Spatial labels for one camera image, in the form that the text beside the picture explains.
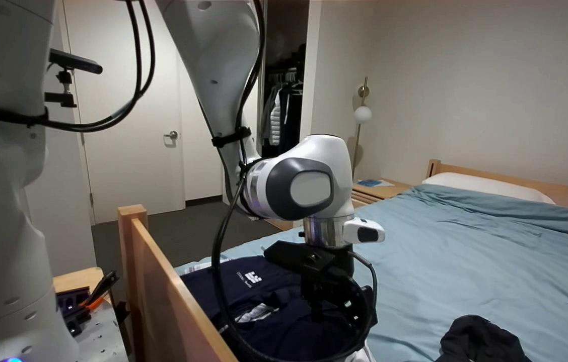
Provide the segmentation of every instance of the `bed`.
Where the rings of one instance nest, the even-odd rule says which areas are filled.
[[[376,359],[435,359],[459,315],[483,315],[519,338],[532,359],[568,359],[568,186],[431,161],[428,176],[457,172],[541,191],[555,204],[444,184],[359,208],[389,240],[359,244],[378,271]],[[144,228],[143,207],[118,208],[130,339],[139,359],[238,359]],[[226,251],[260,252],[296,228]]]

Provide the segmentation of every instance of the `light blue bedsheet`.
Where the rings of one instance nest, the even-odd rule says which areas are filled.
[[[384,243],[356,244],[378,273],[376,359],[435,359],[451,321],[477,314],[516,333],[532,359],[568,362],[568,208],[418,184],[356,212],[387,228]]]

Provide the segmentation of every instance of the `white pillow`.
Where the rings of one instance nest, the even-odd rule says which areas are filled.
[[[529,188],[529,186],[521,186],[521,184],[514,184],[514,182],[503,182],[503,180],[495,180],[495,178],[461,174],[461,172],[438,172],[438,174],[424,178],[422,182],[555,204],[548,195],[543,195],[537,188]]]

